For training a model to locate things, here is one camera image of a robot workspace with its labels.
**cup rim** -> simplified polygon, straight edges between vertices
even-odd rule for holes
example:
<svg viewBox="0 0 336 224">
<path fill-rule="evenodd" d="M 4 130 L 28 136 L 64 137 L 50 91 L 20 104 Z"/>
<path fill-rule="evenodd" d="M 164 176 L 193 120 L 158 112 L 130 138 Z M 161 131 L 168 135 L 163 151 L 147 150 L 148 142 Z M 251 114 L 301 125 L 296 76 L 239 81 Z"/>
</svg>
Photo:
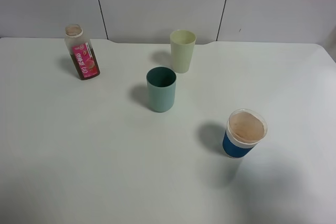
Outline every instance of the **cup rim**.
<svg viewBox="0 0 336 224">
<path fill-rule="evenodd" d="M 165 69 L 168 69 L 169 71 L 173 72 L 174 77 L 175 77 L 175 80 L 172 82 L 172 84 L 170 84 L 169 86 L 158 87 L 158 86 L 153 85 L 153 84 L 148 80 L 148 74 L 149 74 L 149 72 L 151 72 L 152 70 L 157 69 L 157 68 L 165 68 Z M 152 68 L 152 69 L 149 70 L 148 73 L 146 74 L 146 81 L 147 81 L 147 83 L 149 83 L 150 85 L 152 85 L 153 87 L 156 87 L 156 88 L 158 88 L 158 89 L 165 89 L 165 88 L 169 88 L 169 87 L 171 87 L 171 86 L 174 85 L 174 83 L 176 82 L 176 79 L 177 79 L 177 76 L 176 76 L 176 73 L 175 73 L 173 70 L 171 70 L 170 68 L 167 68 L 167 67 L 162 67 L 162 66 Z"/>
<path fill-rule="evenodd" d="M 194 39 L 192 42 L 190 42 L 190 43 L 186 43 L 186 44 L 178 43 L 178 42 L 176 42 L 175 40 L 173 40 L 173 39 L 172 39 L 172 35 L 173 35 L 174 33 L 178 33 L 178 32 L 181 32 L 181 31 L 186 31 L 186 32 L 188 32 L 188 33 L 191 33 L 191 34 L 195 37 L 195 39 Z M 174 42 L 175 44 L 178 44 L 178 45 L 181 45 L 181 46 L 182 46 L 182 45 L 190 45 L 190 44 L 192 44 L 192 43 L 195 43 L 195 42 L 196 42 L 196 39 L 197 39 L 196 34 L 194 34 L 192 31 L 189 31 L 189 30 L 179 29 L 179 30 L 175 30 L 175 31 L 173 31 L 173 32 L 170 33 L 170 40 L 171 40 L 172 42 Z"/>
<path fill-rule="evenodd" d="M 231 130 L 231 126 L 230 126 L 230 118 L 231 118 L 233 115 L 238 114 L 238 113 L 241 113 L 241 112 L 247 112 L 247 113 L 253 115 L 255 118 L 257 118 L 257 119 L 263 124 L 263 126 L 264 126 L 264 134 L 263 134 L 263 136 L 262 136 L 261 139 L 255 141 L 255 142 L 252 142 L 252 143 L 246 143 L 246 142 L 242 142 L 242 141 L 240 141 L 239 139 L 237 139 L 237 138 L 234 136 L 235 134 L 233 134 L 233 131 Z M 237 142 L 239 142 L 239 143 L 241 143 L 241 144 L 244 144 L 244 145 L 254 146 L 254 145 L 256 145 L 257 143 L 259 143 L 259 142 L 266 136 L 267 131 L 268 131 L 268 127 L 267 127 L 267 123 L 266 123 L 265 119 L 264 119 L 260 114 L 258 114 L 257 112 L 255 112 L 255 111 L 253 111 L 253 110 L 249 110 L 249 109 L 239 109 L 239 110 L 235 110 L 234 112 L 231 113 L 229 119 L 227 120 L 227 130 L 230 131 L 230 134 L 233 136 L 233 138 L 234 138 Z"/>
</svg>

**light green cup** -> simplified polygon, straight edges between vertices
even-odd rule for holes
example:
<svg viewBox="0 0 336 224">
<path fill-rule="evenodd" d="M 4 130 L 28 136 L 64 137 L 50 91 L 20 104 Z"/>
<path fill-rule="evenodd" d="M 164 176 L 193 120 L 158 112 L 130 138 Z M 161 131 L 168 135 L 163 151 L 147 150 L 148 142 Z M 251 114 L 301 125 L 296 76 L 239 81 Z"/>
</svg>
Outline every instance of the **light green cup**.
<svg viewBox="0 0 336 224">
<path fill-rule="evenodd" d="M 151 69 L 146 76 L 149 106 L 157 112 L 165 112 L 174 105 L 176 74 L 165 67 Z"/>
<path fill-rule="evenodd" d="M 176 30 L 170 34 L 173 69 L 176 73 L 188 72 L 195 42 L 196 35 L 191 31 Z"/>
</svg>

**white wall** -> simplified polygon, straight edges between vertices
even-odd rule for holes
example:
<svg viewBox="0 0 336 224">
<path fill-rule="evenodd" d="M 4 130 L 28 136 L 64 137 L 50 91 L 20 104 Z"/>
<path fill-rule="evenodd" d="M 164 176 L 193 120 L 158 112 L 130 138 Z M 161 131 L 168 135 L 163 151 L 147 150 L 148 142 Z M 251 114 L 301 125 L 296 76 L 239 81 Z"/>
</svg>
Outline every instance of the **white wall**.
<svg viewBox="0 0 336 224">
<path fill-rule="evenodd" d="M 0 0 L 0 37 L 60 38 L 69 23 L 106 38 L 98 0 Z"/>
<path fill-rule="evenodd" d="M 227 0 L 218 40 L 324 44 L 335 26 L 336 0 Z"/>
<path fill-rule="evenodd" d="M 197 43 L 216 40 L 224 0 L 100 0 L 109 39 L 164 42 L 175 29 L 197 34 Z"/>
</svg>

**bottle cap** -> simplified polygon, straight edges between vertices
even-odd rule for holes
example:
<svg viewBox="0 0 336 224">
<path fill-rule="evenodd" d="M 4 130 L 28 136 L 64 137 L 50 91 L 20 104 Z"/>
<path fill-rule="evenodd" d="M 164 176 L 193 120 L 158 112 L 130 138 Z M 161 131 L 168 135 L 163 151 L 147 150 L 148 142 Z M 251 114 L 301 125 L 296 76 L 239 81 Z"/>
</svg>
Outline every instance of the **bottle cap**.
<svg viewBox="0 0 336 224">
<path fill-rule="evenodd" d="M 83 30 L 77 24 L 70 24 L 65 28 L 65 33 L 71 38 L 77 38 L 83 34 Z"/>
</svg>

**paper cup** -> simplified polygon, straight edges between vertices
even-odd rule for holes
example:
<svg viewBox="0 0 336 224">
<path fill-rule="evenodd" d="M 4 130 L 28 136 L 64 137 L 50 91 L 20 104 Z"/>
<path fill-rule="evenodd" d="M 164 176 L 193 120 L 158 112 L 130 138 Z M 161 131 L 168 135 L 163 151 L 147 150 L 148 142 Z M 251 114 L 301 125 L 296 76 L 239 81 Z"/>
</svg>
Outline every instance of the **paper cup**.
<svg viewBox="0 0 336 224">
<path fill-rule="evenodd" d="M 223 139 L 226 154 L 244 157 L 267 133 L 266 121 L 258 113 L 240 109 L 230 115 Z"/>
<path fill-rule="evenodd" d="M 175 100 L 176 74 L 165 67 L 151 69 L 146 76 L 149 106 L 157 112 L 169 110 Z"/>
<path fill-rule="evenodd" d="M 170 34 L 173 70 L 176 73 L 186 73 L 189 70 L 195 42 L 196 35 L 191 31 L 177 30 Z"/>
</svg>

